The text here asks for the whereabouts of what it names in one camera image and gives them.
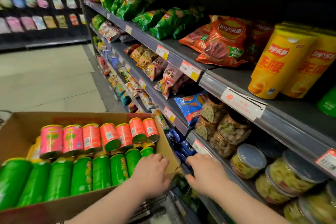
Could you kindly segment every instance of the yellow snack tub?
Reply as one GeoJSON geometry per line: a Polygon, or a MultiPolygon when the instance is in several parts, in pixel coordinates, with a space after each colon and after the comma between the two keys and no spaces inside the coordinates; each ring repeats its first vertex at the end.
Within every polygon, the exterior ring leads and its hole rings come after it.
{"type": "Polygon", "coordinates": [[[260,98],[274,99],[316,39],[305,31],[275,28],[251,75],[249,91],[260,98]]]}
{"type": "Polygon", "coordinates": [[[292,98],[303,98],[336,59],[336,34],[318,29],[312,32],[317,34],[317,40],[281,90],[281,93],[292,98]]]}

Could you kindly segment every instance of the green chip canister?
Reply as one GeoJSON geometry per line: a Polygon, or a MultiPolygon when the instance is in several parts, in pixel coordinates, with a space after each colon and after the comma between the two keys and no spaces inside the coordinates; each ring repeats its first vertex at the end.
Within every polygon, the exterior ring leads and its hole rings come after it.
{"type": "Polygon", "coordinates": [[[52,201],[70,195],[73,158],[60,157],[52,163],[44,201],[52,201]]]}
{"type": "Polygon", "coordinates": [[[31,169],[31,162],[25,158],[10,158],[2,164],[0,171],[0,210],[16,206],[31,169]]]}
{"type": "Polygon", "coordinates": [[[44,201],[48,185],[51,164],[49,160],[40,160],[33,164],[17,207],[33,205],[44,201]]]}
{"type": "Polygon", "coordinates": [[[129,177],[132,176],[137,163],[140,160],[140,152],[138,149],[130,149],[125,153],[127,169],[129,177]]]}
{"type": "Polygon", "coordinates": [[[92,160],[89,157],[77,158],[73,164],[70,196],[92,191],[92,160]]]}
{"type": "Polygon", "coordinates": [[[92,188],[105,189],[112,186],[110,158],[107,155],[95,157],[92,161],[92,188]]]}
{"type": "Polygon", "coordinates": [[[153,148],[151,148],[151,147],[142,149],[142,150],[140,151],[140,156],[141,156],[141,158],[143,158],[143,157],[147,157],[147,156],[150,155],[150,154],[154,154],[154,150],[153,150],[153,148]]]}
{"type": "Polygon", "coordinates": [[[128,171],[124,154],[113,155],[110,159],[112,185],[117,186],[128,179],[128,171]]]}

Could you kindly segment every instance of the red logo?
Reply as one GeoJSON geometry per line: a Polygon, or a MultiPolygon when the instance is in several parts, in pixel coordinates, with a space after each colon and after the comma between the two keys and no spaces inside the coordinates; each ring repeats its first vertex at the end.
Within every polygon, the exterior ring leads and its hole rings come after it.
{"type": "Polygon", "coordinates": [[[311,58],[317,58],[321,60],[332,60],[335,57],[335,52],[326,52],[324,50],[315,50],[310,55],[311,58]]]}
{"type": "Polygon", "coordinates": [[[221,23],[218,26],[218,30],[222,30],[222,31],[228,32],[231,35],[241,35],[241,33],[243,32],[243,27],[242,26],[240,26],[240,27],[232,27],[232,26],[229,26],[229,25],[227,25],[225,23],[221,23]]]}
{"type": "Polygon", "coordinates": [[[276,44],[272,44],[269,47],[268,51],[279,57],[284,57],[288,54],[289,48],[282,48],[282,47],[277,46],[276,44]]]}

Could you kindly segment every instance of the forearm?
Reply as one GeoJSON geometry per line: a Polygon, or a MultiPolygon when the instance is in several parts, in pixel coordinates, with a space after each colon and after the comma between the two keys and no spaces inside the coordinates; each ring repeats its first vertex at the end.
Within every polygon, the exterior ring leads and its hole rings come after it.
{"type": "Polygon", "coordinates": [[[281,215],[251,197],[237,184],[229,181],[221,184],[213,200],[225,210],[237,224],[290,224],[281,215]]]}
{"type": "Polygon", "coordinates": [[[126,223],[144,201],[144,197],[140,192],[141,189],[137,188],[137,185],[131,179],[128,179],[78,214],[69,224],[126,223]]]}

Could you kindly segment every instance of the right hand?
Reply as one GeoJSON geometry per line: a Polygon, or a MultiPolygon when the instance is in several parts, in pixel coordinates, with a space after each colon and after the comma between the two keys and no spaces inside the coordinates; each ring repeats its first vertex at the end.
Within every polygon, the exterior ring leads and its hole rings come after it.
{"type": "Polygon", "coordinates": [[[226,183],[230,182],[223,165],[208,154],[195,154],[187,158],[194,176],[186,175],[189,185],[204,196],[214,198],[226,183]]]}

